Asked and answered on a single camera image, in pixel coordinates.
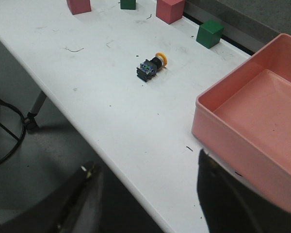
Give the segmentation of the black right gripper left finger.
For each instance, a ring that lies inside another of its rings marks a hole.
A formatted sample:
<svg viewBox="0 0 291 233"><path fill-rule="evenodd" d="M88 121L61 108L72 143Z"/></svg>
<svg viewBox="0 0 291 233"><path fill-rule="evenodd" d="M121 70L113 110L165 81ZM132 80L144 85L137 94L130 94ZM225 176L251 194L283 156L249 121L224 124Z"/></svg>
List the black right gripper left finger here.
<svg viewBox="0 0 291 233"><path fill-rule="evenodd" d="M87 162L45 199L0 224L0 233L97 233L102 192L101 167Z"/></svg>

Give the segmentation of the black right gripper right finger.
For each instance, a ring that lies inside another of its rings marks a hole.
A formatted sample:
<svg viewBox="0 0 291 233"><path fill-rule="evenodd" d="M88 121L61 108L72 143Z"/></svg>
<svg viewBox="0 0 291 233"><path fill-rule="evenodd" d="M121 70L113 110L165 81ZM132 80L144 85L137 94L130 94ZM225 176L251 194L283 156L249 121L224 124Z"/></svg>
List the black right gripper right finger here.
<svg viewBox="0 0 291 233"><path fill-rule="evenodd" d="M204 150L197 195L211 233L291 233L291 214L236 180Z"/></svg>

